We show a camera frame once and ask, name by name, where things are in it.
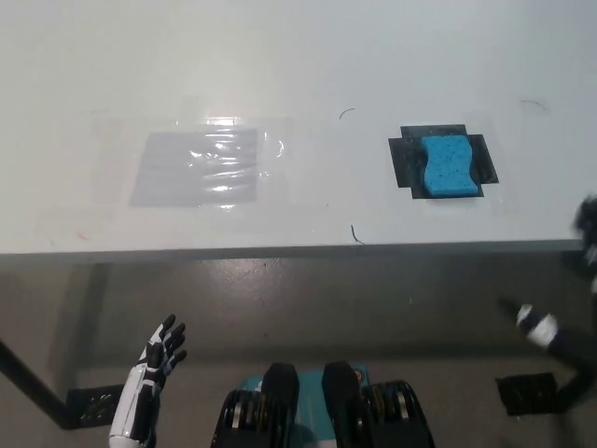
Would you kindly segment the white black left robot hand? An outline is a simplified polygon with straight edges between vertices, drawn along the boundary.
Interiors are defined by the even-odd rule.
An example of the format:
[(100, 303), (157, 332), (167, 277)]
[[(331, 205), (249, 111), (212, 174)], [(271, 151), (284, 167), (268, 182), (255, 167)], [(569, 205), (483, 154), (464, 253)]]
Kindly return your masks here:
[(169, 315), (147, 341), (122, 389), (108, 435), (108, 445), (154, 447), (160, 394), (177, 364), (187, 356), (182, 348), (186, 325)]

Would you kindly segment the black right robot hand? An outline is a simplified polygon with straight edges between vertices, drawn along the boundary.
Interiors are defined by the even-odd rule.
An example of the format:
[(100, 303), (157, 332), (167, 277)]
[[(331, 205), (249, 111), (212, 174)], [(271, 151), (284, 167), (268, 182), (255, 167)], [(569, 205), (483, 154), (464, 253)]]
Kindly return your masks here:
[[(582, 243), (581, 266), (590, 272), (590, 298), (596, 304), (596, 195), (586, 197), (576, 211), (574, 227)], [(535, 346), (571, 366), (596, 373), (596, 335), (566, 327), (550, 313), (502, 296), (500, 309)]]

